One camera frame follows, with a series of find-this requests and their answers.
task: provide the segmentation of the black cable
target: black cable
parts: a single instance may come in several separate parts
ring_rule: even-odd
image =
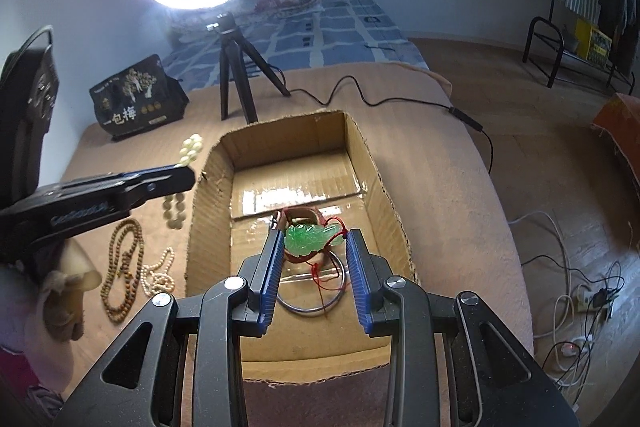
[[[287,78],[285,77],[284,72],[279,67],[273,66],[272,64],[268,64],[268,66],[270,66],[272,69],[280,73],[280,76],[282,77],[282,83],[284,84],[284,87],[287,87]],[[302,89],[301,87],[297,87],[296,89],[289,89],[289,92],[292,92],[292,93],[303,92],[309,98],[313,99],[318,105],[321,105],[322,107],[329,107],[329,105],[332,103],[334,99],[335,93],[338,91],[338,87],[340,87],[340,84],[343,83],[343,81],[349,80],[349,79],[353,80],[353,82],[355,83],[356,89],[358,89],[358,93],[360,95],[360,99],[364,102],[365,105],[367,105],[367,107],[378,107],[379,105],[382,105],[383,103],[388,103],[388,102],[412,102],[412,103],[420,103],[422,105],[431,105],[433,107],[441,107],[449,111],[458,120],[462,121],[463,123],[466,123],[472,129],[484,134],[486,136],[486,139],[489,140],[489,145],[491,147],[489,168],[487,169],[487,172],[491,174],[492,168],[494,167],[494,143],[492,142],[491,138],[489,138],[489,135],[485,133],[485,131],[482,129],[482,126],[477,121],[473,120],[467,114],[460,111],[458,108],[453,107],[452,105],[444,105],[443,103],[438,103],[438,102],[428,102],[427,100],[418,100],[417,98],[406,98],[404,96],[390,96],[388,98],[383,98],[378,102],[369,102],[369,100],[367,100],[364,97],[364,93],[362,92],[362,88],[360,87],[360,83],[358,82],[358,79],[352,74],[346,74],[345,76],[340,78],[338,82],[335,83],[334,89],[331,90],[329,99],[327,99],[326,102],[323,102],[314,94],[308,92],[308,90],[306,89]]]
[[[591,323],[591,330],[589,331],[589,333],[587,334],[587,322],[589,320],[589,308],[591,306],[591,301],[593,301],[593,299],[590,299],[590,301],[587,304],[587,312],[585,313],[585,317],[584,317],[584,344],[582,344],[582,347],[580,348],[580,352],[578,353],[578,356],[576,357],[576,359],[573,361],[573,363],[569,366],[569,368],[560,376],[560,378],[558,378],[556,380],[556,385],[558,385],[561,381],[562,378],[566,377],[566,375],[569,374],[569,371],[571,371],[575,365],[579,365],[580,364],[580,359],[582,358],[582,352],[584,351],[584,346],[586,346],[587,344],[589,344],[587,342],[587,339],[589,338],[589,335],[591,333],[593,333],[593,327],[595,326],[595,320],[598,317],[598,313],[600,312],[600,310],[598,310],[596,312],[596,316],[593,319],[593,322]],[[589,352],[587,354],[588,358],[588,362],[591,360],[591,348],[589,348]]]
[[[622,265],[620,264],[620,261],[613,261],[613,263],[611,263],[611,266],[609,266],[609,270],[607,270],[607,277],[609,277],[611,275],[611,273],[613,272],[613,267],[615,265],[618,265],[618,268],[620,269],[619,273],[620,275],[622,275]],[[616,289],[613,290],[614,293],[619,293],[620,290],[622,290],[622,286],[619,286],[620,284],[620,280],[618,280],[618,284],[616,284]],[[607,290],[607,295],[609,294],[609,285],[606,283],[605,284],[605,288]]]
[[[613,292],[614,292],[614,293],[620,293],[620,290],[622,290],[622,288],[623,288],[623,287],[624,287],[624,285],[625,285],[625,278],[624,278],[624,277],[622,277],[622,275],[611,275],[610,277],[603,277],[602,279],[596,279],[596,280],[592,281],[592,280],[591,280],[591,279],[589,279],[589,278],[584,274],[584,272],[583,272],[582,270],[580,270],[579,268],[567,268],[567,267],[564,267],[564,266],[562,266],[560,263],[558,263],[558,261],[556,261],[553,257],[550,257],[550,256],[548,256],[548,255],[546,255],[546,254],[544,254],[544,253],[542,253],[542,254],[540,254],[540,255],[537,255],[537,256],[535,256],[535,257],[532,257],[532,259],[529,259],[528,261],[525,261],[524,263],[520,264],[520,266],[527,266],[527,264],[529,264],[529,263],[533,263],[533,261],[535,261],[535,260],[537,260],[537,259],[540,259],[540,258],[542,258],[542,257],[545,257],[546,259],[548,259],[548,260],[550,260],[550,261],[553,261],[553,263],[555,263],[555,264],[556,264],[556,266],[558,266],[559,268],[562,268],[563,270],[570,270],[570,271],[575,271],[575,272],[580,273],[580,275],[582,275],[582,277],[584,277],[584,279],[585,279],[587,282],[590,282],[591,284],[596,284],[596,283],[598,283],[598,282],[605,282],[605,281],[609,281],[609,280],[611,280],[611,279],[617,279],[617,280],[618,280],[618,283],[620,283],[620,282],[622,281],[622,285],[620,285],[620,286],[616,286],[616,290],[613,290]]]
[[[485,133],[484,129],[482,129],[482,131],[480,132],[486,136],[487,140],[489,140],[489,146],[491,147],[491,156],[489,156],[490,159],[489,159],[489,169],[488,169],[489,174],[491,174],[491,169],[494,168],[494,142],[491,141],[491,138],[489,138],[489,135]]]
[[[600,313],[602,308],[604,308],[604,306],[602,306],[596,312],[595,316],[593,317],[593,320],[591,321],[591,328],[589,329],[589,335],[591,335],[593,333],[593,328],[594,328],[594,326],[596,324],[596,320],[598,319],[598,314]],[[587,317],[585,317],[584,318],[584,338],[588,339],[589,335],[587,335]],[[587,364],[586,364],[585,369],[583,370],[583,373],[580,374],[580,378],[582,378],[582,375],[584,374],[584,381],[580,385],[580,389],[578,389],[578,393],[575,395],[573,405],[575,405],[578,402],[578,399],[580,398],[580,395],[582,394],[582,390],[584,389],[584,384],[587,382],[587,379],[589,378],[589,372],[591,370],[591,343],[588,343],[587,341],[585,341],[585,345],[588,346],[587,347],[587,349],[588,349]]]
[[[13,72],[14,68],[17,66],[18,62],[27,51],[27,49],[36,41],[36,39],[38,39],[45,33],[49,35],[49,46],[53,44],[53,26],[43,26],[39,30],[33,32],[32,35],[26,41],[24,41],[24,44],[20,46],[20,49],[15,52],[14,58],[12,58],[11,62],[6,64],[6,67],[0,72],[0,89],[9,78],[9,76],[11,76],[11,73]]]
[[[575,347],[577,347],[578,349],[580,349],[580,346],[579,346],[578,344],[573,343],[573,342],[571,342],[571,341],[561,341],[561,342],[556,342],[553,346],[551,346],[551,349],[549,349],[549,352],[546,354],[545,361],[542,363],[542,365],[540,365],[540,367],[541,367],[542,369],[544,369],[544,368],[545,368],[545,365],[546,365],[546,363],[548,362],[549,357],[551,356],[551,353],[553,353],[553,352],[554,352],[554,350],[556,349],[556,347],[558,347],[558,346],[562,346],[562,344],[571,344],[572,346],[575,346]]]

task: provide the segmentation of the wooden floor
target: wooden floor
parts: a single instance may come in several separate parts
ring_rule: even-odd
[[[548,212],[559,225],[572,266],[590,279],[604,277],[613,261],[622,265],[625,287],[612,318],[596,334],[590,377],[577,402],[578,418],[587,426],[616,392],[640,350],[640,205],[612,144],[590,129],[607,97],[561,82],[547,89],[546,78],[532,64],[524,65],[519,52],[464,42],[414,42],[430,68],[453,84],[454,105],[491,136],[492,179],[506,217]],[[470,133],[488,162],[486,138]],[[545,253],[562,263],[550,229],[544,217],[512,226],[521,261]],[[564,273],[546,259],[523,271],[534,334],[550,331],[556,299],[566,292]],[[580,282],[584,280],[574,273],[572,287]],[[603,283],[590,286],[597,290]],[[585,314],[577,314],[574,324],[558,333],[558,341],[583,335],[584,321]],[[539,363],[552,344],[551,338],[536,341]],[[553,359],[545,368],[560,375]],[[577,386],[566,393],[570,403],[576,391]]]

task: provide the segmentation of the blue checkered bedsheet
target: blue checkered bedsheet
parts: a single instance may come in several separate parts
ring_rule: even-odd
[[[428,69],[420,51],[374,0],[322,0],[324,11],[270,18],[242,26],[244,36],[281,70],[321,68],[345,62],[406,62]],[[220,83],[220,42],[215,34],[180,44],[162,60],[185,92]],[[245,57],[249,76],[257,68]]]

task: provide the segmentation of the green jade pendant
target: green jade pendant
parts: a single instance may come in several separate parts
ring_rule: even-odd
[[[339,223],[331,223],[326,227],[321,225],[294,225],[289,227],[284,236],[284,247],[293,257],[302,257],[311,252],[324,248],[332,236],[342,231]],[[344,238],[339,235],[332,242],[332,247],[341,245]]]

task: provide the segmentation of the white cable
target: white cable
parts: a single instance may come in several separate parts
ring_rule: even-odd
[[[629,230],[631,230],[631,237],[629,237],[629,248],[627,251],[631,250],[631,247],[634,243],[634,227],[631,226],[631,221],[626,222],[629,225]],[[640,256],[640,241],[636,243],[636,253]]]
[[[542,214],[542,216],[545,216],[553,225],[554,230],[556,231],[556,237],[558,238],[558,242],[560,243],[560,248],[562,250],[562,259],[564,260],[564,281],[566,283],[566,292],[564,292],[564,295],[571,295],[571,263],[569,261],[569,256],[566,253],[566,246],[564,245],[564,240],[562,239],[562,235],[560,233],[560,230],[558,229],[558,225],[556,225],[556,222],[554,221],[553,217],[549,216],[549,214],[547,214],[544,210],[534,210],[532,212],[529,212],[528,214],[525,214],[524,216],[520,216],[517,219],[514,219],[513,221],[508,221],[508,224],[511,225],[516,225],[517,223],[521,222],[523,219],[527,219],[527,217],[531,217],[535,214]],[[562,325],[564,324],[567,315],[569,314],[569,308],[573,306],[573,303],[569,304],[569,302],[571,302],[571,299],[568,299],[567,304],[564,307],[564,312],[562,312],[562,318],[560,319],[560,323],[556,325],[556,315],[554,314],[554,326],[553,329],[551,331],[547,331],[546,333],[541,333],[540,335],[533,335],[533,339],[537,340],[537,339],[542,339],[545,337],[549,337],[551,335],[555,335],[556,334],[556,330],[558,330],[559,328],[562,327]]]
[[[567,324],[567,327],[569,327],[574,323],[575,320],[574,300],[571,298],[571,295],[561,295],[556,299],[556,304],[554,304],[554,323],[556,321],[556,313],[558,313],[558,302],[560,302],[560,299],[567,299],[567,302],[569,302],[569,308],[571,308],[571,322]],[[556,340],[556,331],[558,331],[558,329],[559,328],[556,328],[556,325],[554,324],[554,329],[552,330],[554,346],[558,343],[558,341]],[[560,371],[568,371],[570,367],[564,367],[564,365],[560,363],[560,358],[558,357],[558,347],[560,346],[554,347],[556,365],[560,368]]]
[[[612,275],[614,266],[618,266],[618,275]],[[605,276],[605,286],[607,287],[607,290],[609,289],[609,279],[613,279],[614,277],[618,278],[618,283],[616,284],[616,288],[618,288],[620,286],[620,280],[622,279],[622,264],[620,264],[620,261],[617,259],[611,263],[611,266],[609,266]]]
[[[593,324],[596,325],[598,323],[598,316],[600,315],[600,312],[602,311],[602,309],[599,309],[596,311],[596,316],[594,318]],[[587,356],[584,359],[584,363],[582,364],[581,367],[578,367],[579,364],[576,363],[575,368],[574,368],[574,377],[572,378],[571,382],[567,383],[565,381],[558,381],[557,385],[563,389],[568,389],[573,387],[574,385],[578,385],[578,388],[576,389],[577,392],[579,392],[581,390],[581,388],[585,387],[587,385],[587,379],[589,377],[589,375],[586,372],[586,368],[588,363],[590,363],[591,360],[591,351],[593,350],[595,341],[596,341],[596,331],[593,330],[589,333],[591,340],[590,341],[585,341],[584,344],[582,345],[582,348],[580,349],[580,352],[582,352],[583,349],[585,349],[585,346],[587,346],[587,344],[591,344],[591,346],[587,347],[586,349],[588,350],[587,352]]]
[[[587,346],[587,344],[591,344],[591,349],[593,349],[593,343],[594,343],[594,338],[593,338],[593,334],[589,335],[591,338],[590,340],[586,341],[584,340],[584,336],[581,335],[580,337],[574,337],[573,339],[570,340],[571,343],[577,344],[577,341],[581,341],[582,345],[580,346],[580,351],[578,352],[578,355],[576,355],[576,357],[579,357],[582,350],[585,348],[585,346]],[[580,383],[580,380],[582,380],[582,375],[585,372],[586,369],[586,365],[589,362],[591,358],[591,353],[590,351],[588,351],[587,353],[587,357],[584,359],[584,363],[582,365],[582,367],[580,367],[580,363],[576,363],[575,367],[574,367],[574,377],[572,378],[572,381],[570,383],[566,383],[565,381],[558,381],[558,384],[560,387],[573,387],[574,385],[578,385]]]

